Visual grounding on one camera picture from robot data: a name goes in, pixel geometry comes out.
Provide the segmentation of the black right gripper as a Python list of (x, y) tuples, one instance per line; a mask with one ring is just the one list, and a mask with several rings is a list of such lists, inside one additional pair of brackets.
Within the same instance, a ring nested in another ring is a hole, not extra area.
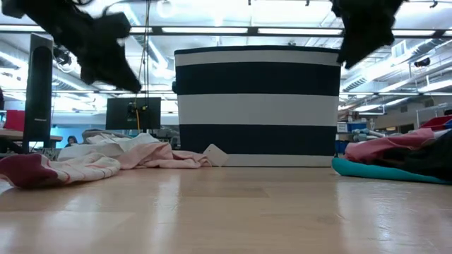
[[(375, 50), (392, 45), (395, 15), (404, 0), (332, 0), (332, 12), (343, 21), (343, 42), (338, 63), (352, 68)], [(358, 47), (354, 35), (357, 31)]]

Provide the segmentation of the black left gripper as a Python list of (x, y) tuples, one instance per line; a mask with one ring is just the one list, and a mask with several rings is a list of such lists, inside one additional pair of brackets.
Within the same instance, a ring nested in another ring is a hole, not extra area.
[(73, 53), (80, 53), (81, 78), (137, 93), (142, 85), (118, 39), (128, 37), (131, 25), (124, 13), (92, 17), (73, 1), (21, 0), (20, 10)]

